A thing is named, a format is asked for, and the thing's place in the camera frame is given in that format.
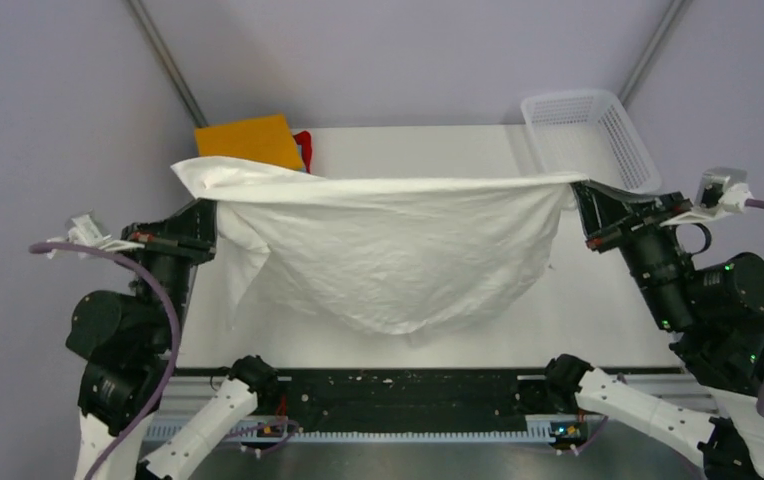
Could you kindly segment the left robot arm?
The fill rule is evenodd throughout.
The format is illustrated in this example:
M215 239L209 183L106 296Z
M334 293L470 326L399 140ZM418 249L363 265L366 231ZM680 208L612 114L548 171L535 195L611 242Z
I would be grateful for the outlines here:
M72 315L65 345L86 362L76 478L187 479L242 419L277 404L276 370L246 356L181 430L139 455L175 372L192 274L216 254L216 211L214 201L194 200L164 220L126 227L121 237L133 251L97 251L136 278L129 294L87 294Z

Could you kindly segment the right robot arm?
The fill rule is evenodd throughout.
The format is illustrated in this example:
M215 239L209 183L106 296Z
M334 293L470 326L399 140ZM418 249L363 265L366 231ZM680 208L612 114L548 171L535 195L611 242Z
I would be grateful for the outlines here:
M618 421L668 446L708 479L764 479L764 260L744 252L706 268L677 237L718 212L752 202L713 187L695 207L680 193L643 195L595 181L571 184L588 249L617 250L656 326L676 335L671 351L713 397L713 416L643 393L569 354L545 369L544 397L563 413Z

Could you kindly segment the white t shirt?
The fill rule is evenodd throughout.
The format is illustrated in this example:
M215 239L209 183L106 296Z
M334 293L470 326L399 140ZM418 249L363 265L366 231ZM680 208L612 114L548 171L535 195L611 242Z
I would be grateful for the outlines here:
M216 205L231 319L280 307L386 335L504 313L545 273L581 180L331 179L223 156L173 172Z

